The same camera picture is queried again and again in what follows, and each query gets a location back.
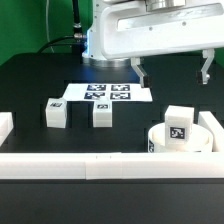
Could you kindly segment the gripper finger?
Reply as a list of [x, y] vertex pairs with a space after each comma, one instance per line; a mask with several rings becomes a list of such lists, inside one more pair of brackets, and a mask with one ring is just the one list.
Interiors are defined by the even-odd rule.
[[131, 59], [131, 67], [135, 71], [135, 73], [139, 77], [140, 86], [142, 88], [149, 88], [150, 87], [150, 76], [145, 72], [141, 65], [140, 58], [132, 58]]
[[214, 60], [215, 50], [214, 49], [203, 50], [202, 57], [204, 59], [204, 64], [203, 64], [201, 70], [197, 73], [197, 81], [199, 84], [207, 84], [210, 79], [208, 70]]

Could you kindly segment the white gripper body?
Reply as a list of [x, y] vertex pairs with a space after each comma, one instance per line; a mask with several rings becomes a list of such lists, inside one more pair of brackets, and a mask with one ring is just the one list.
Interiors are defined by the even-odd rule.
[[224, 47], [224, 0], [186, 0], [149, 11], [143, 0], [102, 11], [100, 45], [108, 59]]

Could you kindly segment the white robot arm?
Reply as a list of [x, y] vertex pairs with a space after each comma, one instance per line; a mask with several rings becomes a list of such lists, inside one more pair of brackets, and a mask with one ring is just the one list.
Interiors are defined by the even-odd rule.
[[215, 50], [224, 47], [224, 0], [93, 0], [86, 62], [110, 66], [128, 61], [151, 85], [141, 66], [145, 56], [201, 51], [198, 81], [210, 79]]

